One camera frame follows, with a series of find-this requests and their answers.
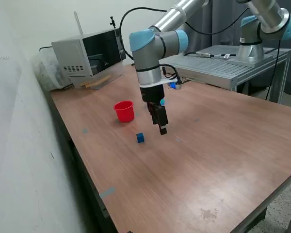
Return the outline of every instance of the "red cup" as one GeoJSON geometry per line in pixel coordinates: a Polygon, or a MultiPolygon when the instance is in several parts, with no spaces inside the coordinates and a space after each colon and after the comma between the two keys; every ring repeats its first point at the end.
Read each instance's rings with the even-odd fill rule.
{"type": "Polygon", "coordinates": [[[125,123],[134,120],[135,114],[133,105],[133,102],[126,100],[119,102],[114,106],[114,110],[116,111],[117,118],[120,122],[125,123]]]}

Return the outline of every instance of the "robotic arm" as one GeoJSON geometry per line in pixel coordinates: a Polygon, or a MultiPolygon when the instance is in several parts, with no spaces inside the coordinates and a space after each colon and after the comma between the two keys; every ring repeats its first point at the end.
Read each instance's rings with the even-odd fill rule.
{"type": "MultiPolygon", "coordinates": [[[[188,36],[177,28],[209,1],[182,0],[171,7],[156,24],[129,36],[142,99],[147,103],[153,124],[159,125],[162,135],[167,133],[168,124],[166,109],[160,104],[164,98],[163,84],[174,80],[162,78],[159,60],[187,49],[188,36]]],[[[255,59],[257,55],[252,53],[255,49],[251,47],[262,43],[262,38],[291,38],[291,15],[286,9],[280,8],[275,0],[236,1],[245,3],[254,14],[242,21],[242,38],[245,39],[241,40],[241,47],[243,46],[244,51],[239,51],[241,56],[238,59],[255,59]]],[[[181,85],[181,80],[178,79],[176,84],[181,85]]]]}

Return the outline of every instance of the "plastic bag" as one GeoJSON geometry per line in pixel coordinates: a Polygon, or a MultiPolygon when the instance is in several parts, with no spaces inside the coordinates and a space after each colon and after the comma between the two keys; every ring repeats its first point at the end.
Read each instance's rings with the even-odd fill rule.
{"type": "Polygon", "coordinates": [[[46,48],[32,59],[34,75],[46,91],[62,89],[72,82],[63,75],[53,48],[46,48]]]}

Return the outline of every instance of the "gray curtain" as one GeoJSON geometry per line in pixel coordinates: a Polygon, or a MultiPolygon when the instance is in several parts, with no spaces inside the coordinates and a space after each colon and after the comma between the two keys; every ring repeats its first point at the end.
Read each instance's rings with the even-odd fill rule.
{"type": "MultiPolygon", "coordinates": [[[[291,1],[277,0],[277,2],[291,13],[291,1]]],[[[188,22],[199,31],[206,33],[217,32],[233,22],[245,9],[245,4],[238,4],[234,0],[212,0],[211,4],[193,15],[188,22]]],[[[251,12],[247,11],[243,17],[249,15],[251,15],[251,12]]],[[[213,36],[197,34],[188,26],[184,26],[184,30],[190,38],[187,52],[198,51],[212,45],[239,45],[240,24],[241,19],[228,30],[213,36]]],[[[278,41],[264,41],[263,45],[264,47],[277,48],[278,41]]],[[[283,41],[281,48],[291,49],[291,40],[283,41]]],[[[265,72],[250,83],[253,86],[267,87],[270,84],[271,76],[272,71],[265,72]]],[[[285,92],[291,95],[291,62],[285,92]]]]}

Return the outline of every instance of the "floor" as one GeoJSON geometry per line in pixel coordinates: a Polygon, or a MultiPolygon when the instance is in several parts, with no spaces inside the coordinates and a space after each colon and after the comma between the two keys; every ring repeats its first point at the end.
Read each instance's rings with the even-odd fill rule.
{"type": "MultiPolygon", "coordinates": [[[[256,97],[264,99],[266,91],[256,97]]],[[[282,104],[291,107],[291,96],[284,94],[282,104]]],[[[266,218],[250,233],[284,233],[291,219],[291,185],[267,208],[266,218]]]]}

